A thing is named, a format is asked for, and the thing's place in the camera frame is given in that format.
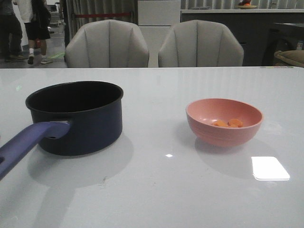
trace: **person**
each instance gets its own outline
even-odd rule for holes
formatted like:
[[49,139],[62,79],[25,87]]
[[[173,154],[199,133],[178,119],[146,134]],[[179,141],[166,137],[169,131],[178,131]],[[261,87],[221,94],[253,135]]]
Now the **person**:
[[48,24],[40,20],[40,13],[37,7],[46,6],[46,0],[13,0],[15,5],[18,5],[21,18],[24,22],[25,29],[28,35],[29,56],[28,64],[34,64],[34,47],[36,39],[40,40],[41,49],[41,64],[52,63],[51,59],[47,58],[47,42],[50,39],[48,32]]
[[0,0],[0,48],[5,62],[27,59],[21,55],[21,39],[21,25],[11,0]]
[[68,25],[68,18],[67,18],[67,0],[60,0],[59,1],[59,17],[60,19],[64,20],[65,23],[65,46],[70,42],[70,29]]

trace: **purple handle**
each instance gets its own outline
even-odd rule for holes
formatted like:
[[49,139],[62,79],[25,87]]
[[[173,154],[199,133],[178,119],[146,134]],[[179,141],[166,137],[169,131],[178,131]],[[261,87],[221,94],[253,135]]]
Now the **purple handle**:
[[0,180],[44,137],[61,138],[70,129],[68,121],[39,122],[23,129],[0,148]]

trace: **orange food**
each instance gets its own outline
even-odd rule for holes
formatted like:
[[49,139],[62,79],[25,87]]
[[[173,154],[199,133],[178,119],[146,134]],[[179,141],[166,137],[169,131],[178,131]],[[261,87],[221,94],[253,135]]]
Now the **orange food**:
[[239,119],[231,119],[228,121],[228,125],[230,125],[230,126],[236,125],[237,127],[242,127],[243,122],[240,121]]
[[243,122],[240,121],[239,119],[230,119],[228,121],[228,123],[225,123],[222,120],[217,120],[215,122],[212,123],[212,125],[214,126],[218,126],[218,127],[243,127]]
[[218,126],[218,127],[228,127],[228,124],[226,124],[224,121],[222,120],[217,120],[215,122],[213,122],[214,126]]

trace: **chair backrest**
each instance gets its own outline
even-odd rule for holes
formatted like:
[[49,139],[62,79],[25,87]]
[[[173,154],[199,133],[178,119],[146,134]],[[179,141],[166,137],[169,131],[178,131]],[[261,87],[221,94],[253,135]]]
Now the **chair backrest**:
[[227,26],[203,20],[173,25],[158,53],[159,67],[238,67],[243,58]]
[[139,27],[118,20],[83,25],[68,44],[67,67],[148,67],[149,50]]

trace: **bowl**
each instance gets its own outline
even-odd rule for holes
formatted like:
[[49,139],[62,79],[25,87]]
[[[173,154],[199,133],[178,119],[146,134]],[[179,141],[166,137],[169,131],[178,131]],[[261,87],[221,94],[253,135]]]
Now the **bowl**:
[[[246,143],[255,136],[263,114],[255,107],[236,100],[209,98],[190,103],[186,114],[191,130],[202,141],[220,147]],[[220,127],[214,122],[239,119],[242,127]]]

